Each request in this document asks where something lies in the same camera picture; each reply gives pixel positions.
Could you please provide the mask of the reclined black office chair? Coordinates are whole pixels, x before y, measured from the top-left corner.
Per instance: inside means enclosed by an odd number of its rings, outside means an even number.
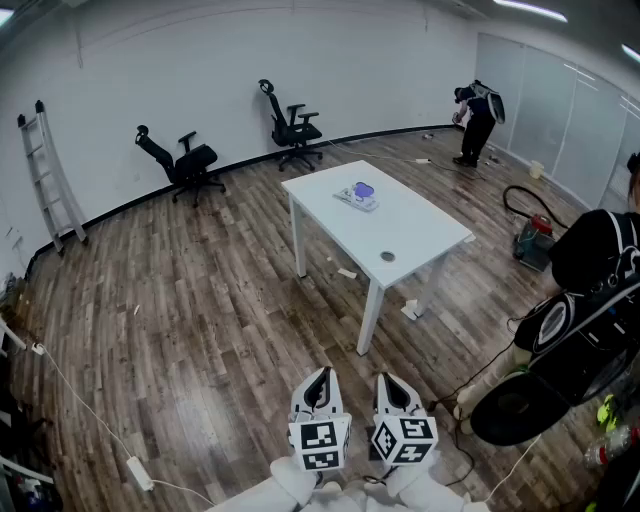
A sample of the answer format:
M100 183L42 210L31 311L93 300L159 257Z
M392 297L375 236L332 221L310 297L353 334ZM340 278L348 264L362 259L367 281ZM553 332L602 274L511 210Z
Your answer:
M149 137L149 128L146 125L137 127L135 144L155 159L164 169L171 184L181 187L181 190L172 196L172 202L176 203L182 193L193 190L193 207L197 208L199 193L203 187L217 187L221 193L226 192L226 187L221 181L213 179L207 171L207 167L218 160L215 151L206 144L190 147L190 140L195 135L196 131L192 131L178 139L178 142L184 145L185 153L177 160Z

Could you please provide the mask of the upright black office chair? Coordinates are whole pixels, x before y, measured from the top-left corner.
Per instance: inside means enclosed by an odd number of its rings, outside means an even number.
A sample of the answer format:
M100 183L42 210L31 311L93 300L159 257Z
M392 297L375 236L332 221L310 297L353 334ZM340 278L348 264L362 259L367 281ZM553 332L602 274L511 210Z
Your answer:
M310 122L310 119L318 116L318 113L299 113L299 110L304 109L306 105L294 104L286 107L288 112L288 118L286 118L275 95L273 84L267 79L260 79L258 84L260 90L268 97L273 111L271 118L274 122L274 128L271 132L271 138L278 147L285 149L285 155L279 160L278 170L283 172L286 164L299 160L310 171L314 171L315 166L307 159L307 156L316 156L319 161L323 159L321 151L308 147L310 141L322 137L322 133Z

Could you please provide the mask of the white table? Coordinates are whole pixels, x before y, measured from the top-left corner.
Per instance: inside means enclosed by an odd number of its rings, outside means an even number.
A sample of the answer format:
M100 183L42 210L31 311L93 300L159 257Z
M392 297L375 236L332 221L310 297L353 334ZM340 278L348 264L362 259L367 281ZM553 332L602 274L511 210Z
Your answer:
M359 211L333 197L357 182L375 189L379 206ZM369 278L356 352L371 346L385 291L429 265L429 280L418 298L422 316L437 289L449 252L472 232L443 210L365 161L286 180L296 273L306 275L302 217L313 219Z

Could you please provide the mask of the red and green vacuum cleaner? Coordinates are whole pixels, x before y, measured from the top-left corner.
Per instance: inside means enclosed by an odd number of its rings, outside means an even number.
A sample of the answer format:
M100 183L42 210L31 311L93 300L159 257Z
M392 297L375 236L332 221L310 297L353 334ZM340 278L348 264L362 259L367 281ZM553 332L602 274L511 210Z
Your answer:
M512 255L522 265L544 272L550 264L549 251L554 244L551 220L539 214L527 216L522 230L514 236Z

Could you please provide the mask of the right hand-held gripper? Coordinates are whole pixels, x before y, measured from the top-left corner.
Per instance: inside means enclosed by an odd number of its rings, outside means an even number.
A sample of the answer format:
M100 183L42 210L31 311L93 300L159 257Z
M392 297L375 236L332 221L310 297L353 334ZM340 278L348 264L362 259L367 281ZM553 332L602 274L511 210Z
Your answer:
M398 376L380 373L376 409L413 409L397 414L375 411L370 432L370 459L385 466L412 466L426 461L438 443L435 419L419 407L416 390Z

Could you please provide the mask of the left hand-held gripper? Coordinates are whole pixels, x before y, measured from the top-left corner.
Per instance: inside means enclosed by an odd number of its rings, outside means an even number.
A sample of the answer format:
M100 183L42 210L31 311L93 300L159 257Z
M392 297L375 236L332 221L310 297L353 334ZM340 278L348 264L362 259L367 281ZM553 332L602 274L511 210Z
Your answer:
M352 416L344 412L337 373L320 368L293 393L289 442L303 471L333 471L345 466Z

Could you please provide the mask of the person's left forearm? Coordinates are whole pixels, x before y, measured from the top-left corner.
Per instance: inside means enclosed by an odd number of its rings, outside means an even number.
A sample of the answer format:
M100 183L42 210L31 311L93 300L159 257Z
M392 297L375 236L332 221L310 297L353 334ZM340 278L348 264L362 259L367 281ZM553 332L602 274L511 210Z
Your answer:
M270 465L271 477L205 512L333 512L313 499L317 477L291 457Z

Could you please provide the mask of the person's right forearm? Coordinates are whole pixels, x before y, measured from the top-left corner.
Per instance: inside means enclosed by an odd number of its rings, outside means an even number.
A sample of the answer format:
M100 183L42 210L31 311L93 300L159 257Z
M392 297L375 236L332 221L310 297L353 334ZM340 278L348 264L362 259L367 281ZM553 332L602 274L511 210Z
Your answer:
M433 478L440 455L435 450L421 464L399 466L384 485L366 484L364 512L491 512L485 502L461 496Z

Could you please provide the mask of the aluminium ladder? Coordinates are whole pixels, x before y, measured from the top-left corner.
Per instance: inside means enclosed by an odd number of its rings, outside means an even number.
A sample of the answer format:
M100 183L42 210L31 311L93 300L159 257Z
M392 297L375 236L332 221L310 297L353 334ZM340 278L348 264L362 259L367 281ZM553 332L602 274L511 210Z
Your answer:
M88 237L81 220L81 210L66 178L50 131L45 105L37 100L35 114L17 118L29 179L40 214L51 242L59 256L65 253L63 238L75 235L81 244Z

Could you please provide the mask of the clear plastic bottle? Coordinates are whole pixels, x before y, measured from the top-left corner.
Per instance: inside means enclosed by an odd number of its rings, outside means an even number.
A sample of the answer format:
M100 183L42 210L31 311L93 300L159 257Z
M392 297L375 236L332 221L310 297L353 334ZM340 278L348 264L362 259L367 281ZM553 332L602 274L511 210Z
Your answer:
M640 441L640 428L621 425L594 441L584 454L588 467L607 465Z

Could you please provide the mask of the neon yellow item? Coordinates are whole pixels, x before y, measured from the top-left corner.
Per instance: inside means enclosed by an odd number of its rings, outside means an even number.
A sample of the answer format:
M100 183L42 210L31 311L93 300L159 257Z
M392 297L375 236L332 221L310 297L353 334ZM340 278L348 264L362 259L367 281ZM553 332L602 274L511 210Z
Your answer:
M616 428L618 419L616 415L616 400L613 394L605 397L602 405L598 408L596 421L599 427L604 427L606 431Z

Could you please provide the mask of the white metal frame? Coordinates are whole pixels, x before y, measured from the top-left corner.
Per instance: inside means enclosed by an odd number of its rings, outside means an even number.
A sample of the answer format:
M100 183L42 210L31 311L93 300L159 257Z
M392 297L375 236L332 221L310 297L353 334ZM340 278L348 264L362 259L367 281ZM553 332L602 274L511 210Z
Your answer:
M16 399L4 384L5 344L18 352L27 350L27 343L0 318L0 511L56 512L60 496L45 443L52 422L35 416L33 406Z

